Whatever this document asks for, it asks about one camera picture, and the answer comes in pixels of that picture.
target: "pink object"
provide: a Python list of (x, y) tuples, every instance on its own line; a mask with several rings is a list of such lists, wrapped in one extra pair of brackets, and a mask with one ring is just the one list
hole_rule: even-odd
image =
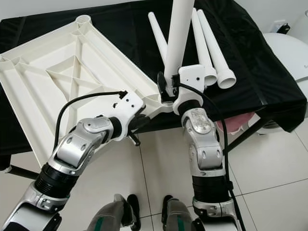
[[(250, 112), (225, 119), (227, 132), (228, 133), (238, 132), (242, 127), (242, 125), (247, 123), (254, 116), (254, 114), (255, 114), (254, 112)], [(216, 124), (219, 130), (223, 131), (221, 121), (217, 121)]]

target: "black cable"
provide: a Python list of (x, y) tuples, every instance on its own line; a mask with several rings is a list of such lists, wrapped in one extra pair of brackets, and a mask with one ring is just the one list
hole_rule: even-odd
[(54, 135), (53, 150), (55, 150), (55, 148), (58, 146), (60, 123), (61, 123), (61, 119), (62, 119), (62, 116), (64, 114), (64, 111), (66, 110), (67, 107), (69, 107), (71, 104), (73, 104), (77, 101), (84, 100), (84, 99), (91, 98), (91, 97), (102, 96), (102, 95), (120, 95), (120, 97), (123, 97), (126, 93), (127, 93), (126, 91), (98, 92), (98, 93), (83, 95), (83, 96), (74, 98), (71, 101), (67, 102), (63, 106), (63, 108), (61, 109), (61, 111), (59, 112), (59, 115), (58, 115), (57, 124), (56, 124), (56, 132), (55, 132), (55, 135)]
[[(222, 124), (222, 128), (223, 128), (223, 139), (224, 139), (224, 150), (223, 150), (223, 154), (225, 156), (225, 169), (226, 169), (226, 180), (227, 180), (227, 183), (229, 185), (229, 182), (230, 182), (230, 175), (229, 175), (229, 159), (228, 159), (228, 134), (227, 134), (227, 126), (226, 126), (226, 122), (225, 122), (225, 119), (221, 113), (221, 111), (218, 109), (218, 107), (216, 106), (216, 104), (209, 98), (207, 97), (203, 92), (200, 92), (198, 91), (197, 89), (195, 88), (192, 88), (186, 84), (182, 84), (180, 83), (179, 84), (179, 87), (183, 87), (183, 88), (186, 88), (188, 90), (191, 90), (193, 91), (194, 93), (200, 95), (202, 97), (203, 100), (207, 100), (209, 101), (215, 108), (219, 118), (220, 118), (220, 121), (221, 121), (221, 124)], [(236, 216), (238, 218), (238, 220), (240, 221), (240, 225), (241, 225), (241, 228), (242, 228), (242, 231), (246, 231), (245, 229), (245, 225), (244, 225), (244, 221), (243, 221), (243, 218), (242, 218), (242, 215), (241, 215), (241, 212), (240, 212), (240, 209), (238, 207), (238, 204), (237, 204), (237, 201), (236, 201), (236, 198), (235, 198), (235, 195), (233, 193), (233, 190), (231, 187), (228, 187), (229, 189), (229, 192), (230, 192), (230, 195), (231, 195), (231, 198), (233, 199), (234, 201), (234, 208), (235, 208), (235, 212), (236, 212)]]

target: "black tablecloth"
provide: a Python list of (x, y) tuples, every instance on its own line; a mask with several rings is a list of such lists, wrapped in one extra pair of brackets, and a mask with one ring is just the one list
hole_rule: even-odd
[[(93, 25), (156, 82), (157, 73), (163, 71), (164, 66), (147, 13), (155, 13), (167, 38), (171, 7), (171, 0), (147, 0), (6, 19), (0, 23), (0, 52), (64, 26), (81, 14), (88, 14)], [(226, 118), (257, 111), (259, 116), (272, 118), (284, 130), (292, 131), (304, 119), (307, 100), (274, 56), (249, 14), (233, 0), (196, 0), (195, 7), (204, 10), (228, 65), (237, 77), (232, 88), (222, 90), (214, 85), (205, 91), (206, 94)], [(196, 63), (198, 58), (190, 29), (183, 65)], [(216, 120), (211, 105), (205, 103), (204, 106)], [(27, 144), (3, 91), (1, 114), (1, 152), (6, 146)], [(179, 126), (178, 116), (162, 113), (140, 132)]]

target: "wall outlet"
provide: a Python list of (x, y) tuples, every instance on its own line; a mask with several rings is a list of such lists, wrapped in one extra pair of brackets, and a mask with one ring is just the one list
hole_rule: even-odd
[(274, 21), (273, 24), (271, 25), (270, 32), (276, 33), (279, 30), (279, 28), (283, 26), (283, 24), (286, 24), (285, 19)]

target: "green stripe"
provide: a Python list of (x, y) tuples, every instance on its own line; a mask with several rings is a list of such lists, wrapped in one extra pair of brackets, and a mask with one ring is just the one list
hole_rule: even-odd
[(101, 231), (101, 226), (103, 224), (103, 220), (104, 220), (104, 218), (99, 218), (97, 220), (94, 231)]
[(178, 227), (179, 227), (179, 231), (185, 231), (184, 222), (180, 216), (178, 216)]

